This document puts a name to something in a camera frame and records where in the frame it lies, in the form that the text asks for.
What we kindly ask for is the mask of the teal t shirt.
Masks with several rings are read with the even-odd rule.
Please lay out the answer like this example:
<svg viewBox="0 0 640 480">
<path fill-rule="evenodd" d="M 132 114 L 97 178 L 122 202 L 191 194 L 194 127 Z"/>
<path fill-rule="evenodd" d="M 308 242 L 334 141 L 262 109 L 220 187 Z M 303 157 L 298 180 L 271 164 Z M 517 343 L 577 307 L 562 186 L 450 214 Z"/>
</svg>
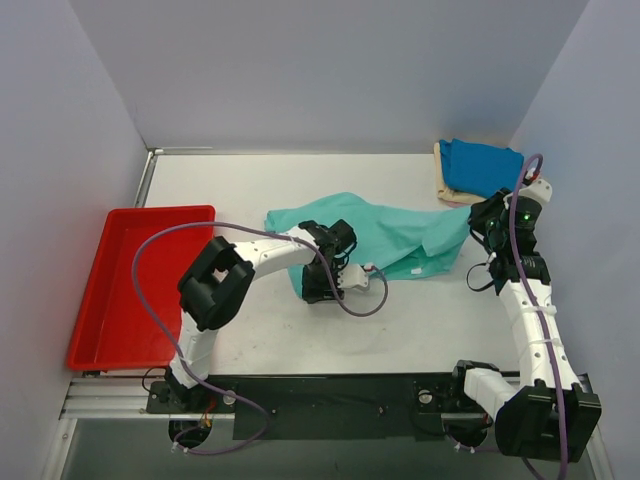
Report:
<svg viewBox="0 0 640 480">
<path fill-rule="evenodd" d="M 352 263 L 372 263 L 389 281 L 413 280 L 453 268 L 468 237 L 469 214 L 469 207 L 415 211 L 376 205 L 344 192 L 296 208 L 270 210 L 264 227 L 284 233 L 307 220 L 327 227 L 343 220 L 357 239 Z"/>
</svg>

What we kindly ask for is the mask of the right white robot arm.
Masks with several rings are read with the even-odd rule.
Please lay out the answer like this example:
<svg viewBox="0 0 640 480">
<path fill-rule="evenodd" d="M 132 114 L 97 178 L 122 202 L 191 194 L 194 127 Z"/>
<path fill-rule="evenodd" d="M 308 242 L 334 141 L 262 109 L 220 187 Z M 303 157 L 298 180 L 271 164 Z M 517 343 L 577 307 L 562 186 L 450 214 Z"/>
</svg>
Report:
<svg viewBox="0 0 640 480">
<path fill-rule="evenodd" d="M 488 255 L 489 285 L 507 312 L 519 384 L 509 384 L 492 364 L 460 361 L 446 396 L 458 409 L 476 403 L 486 412 L 502 454 L 576 463 L 602 407 L 583 387 L 560 338 L 549 270 L 535 249 L 541 211 L 538 200 L 514 199 L 506 188 L 472 205 L 470 232 Z"/>
</svg>

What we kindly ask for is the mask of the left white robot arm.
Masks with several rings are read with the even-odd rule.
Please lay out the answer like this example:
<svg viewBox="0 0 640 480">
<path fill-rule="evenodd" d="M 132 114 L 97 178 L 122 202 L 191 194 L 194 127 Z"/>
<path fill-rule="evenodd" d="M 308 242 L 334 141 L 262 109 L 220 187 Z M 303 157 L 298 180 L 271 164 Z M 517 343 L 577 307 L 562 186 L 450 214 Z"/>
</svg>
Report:
<svg viewBox="0 0 640 480">
<path fill-rule="evenodd" d="M 239 312 L 253 281 L 301 266 L 302 299 L 342 300 L 347 289 L 366 289 L 368 273 L 348 260 L 357 239 L 343 220 L 327 227 L 308 220 L 266 239 L 230 243 L 217 236 L 205 245 L 178 283 L 181 352 L 170 362 L 170 400 L 184 412 L 199 409 L 218 330 Z"/>
</svg>

